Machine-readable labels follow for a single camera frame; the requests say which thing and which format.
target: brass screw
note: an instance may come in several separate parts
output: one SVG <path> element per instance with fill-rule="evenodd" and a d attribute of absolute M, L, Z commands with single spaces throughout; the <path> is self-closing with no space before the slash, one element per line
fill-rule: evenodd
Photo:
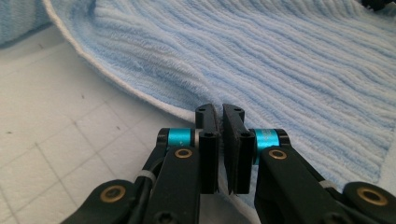
<path fill-rule="evenodd" d="M 378 206 L 384 206 L 388 204 L 388 199 L 374 189 L 361 187 L 357 189 L 357 192 L 359 197 L 361 197 L 367 203 L 372 203 Z"/>
<path fill-rule="evenodd" d="M 192 155 L 192 151 L 186 148 L 178 149 L 175 152 L 175 156 L 181 159 L 186 159 Z"/>
<path fill-rule="evenodd" d="M 125 187 L 121 185 L 110 186 L 100 194 L 100 199 L 104 203 L 114 203 L 125 195 Z"/>
<path fill-rule="evenodd" d="M 270 150 L 269 154 L 272 158 L 276 160 L 285 160 L 288 157 L 288 155 L 285 152 L 278 149 Z"/>

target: black object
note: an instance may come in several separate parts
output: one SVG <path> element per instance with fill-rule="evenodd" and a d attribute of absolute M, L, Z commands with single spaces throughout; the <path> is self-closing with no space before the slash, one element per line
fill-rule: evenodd
<path fill-rule="evenodd" d="M 383 9 L 387 4 L 391 2 L 396 2 L 394 0 L 361 0 L 361 4 L 364 7 L 368 7 L 373 11 L 378 11 Z"/>
<path fill-rule="evenodd" d="M 396 198 L 352 182 L 339 193 L 291 145 L 281 129 L 247 129 L 245 111 L 223 106 L 229 193 L 249 193 L 259 158 L 254 204 L 265 224 L 395 224 Z M 161 129 L 134 183 L 96 188 L 63 223 L 198 223 L 200 193 L 218 191 L 219 125 L 213 105 L 195 111 L 196 129 Z"/>

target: ribbed fabric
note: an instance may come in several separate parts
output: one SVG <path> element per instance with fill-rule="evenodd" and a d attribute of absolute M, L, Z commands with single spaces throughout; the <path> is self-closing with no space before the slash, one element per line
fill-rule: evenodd
<path fill-rule="evenodd" d="M 41 0 L 0 0 L 0 45 L 49 22 Z"/>
<path fill-rule="evenodd" d="M 122 90 L 189 120 L 202 104 L 239 105 L 247 127 L 285 129 L 337 186 L 378 182 L 396 120 L 393 4 L 374 13 L 353 0 L 44 2 Z"/>

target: white surface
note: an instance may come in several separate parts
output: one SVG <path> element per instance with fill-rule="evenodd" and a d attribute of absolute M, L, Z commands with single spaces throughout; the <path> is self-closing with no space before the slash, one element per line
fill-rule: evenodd
<path fill-rule="evenodd" d="M 161 128 L 189 127 L 103 81 L 55 27 L 0 49 L 0 223 L 59 223 L 98 185 L 132 181 Z M 246 223 L 204 195 L 201 223 Z"/>

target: light blue towel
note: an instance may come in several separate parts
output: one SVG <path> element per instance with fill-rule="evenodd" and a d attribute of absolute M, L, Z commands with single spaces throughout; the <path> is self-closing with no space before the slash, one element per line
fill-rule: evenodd
<path fill-rule="evenodd" d="M 49 22 L 41 0 L 0 0 L 0 46 Z"/>
<path fill-rule="evenodd" d="M 199 105 L 239 105 L 248 128 L 285 129 L 339 188 L 362 180 L 396 191 L 387 157 L 395 148 L 394 4 L 377 13 L 354 0 L 44 4 L 78 54 L 122 90 L 191 121 Z M 252 193 L 238 198 L 250 206 L 256 174 Z"/>

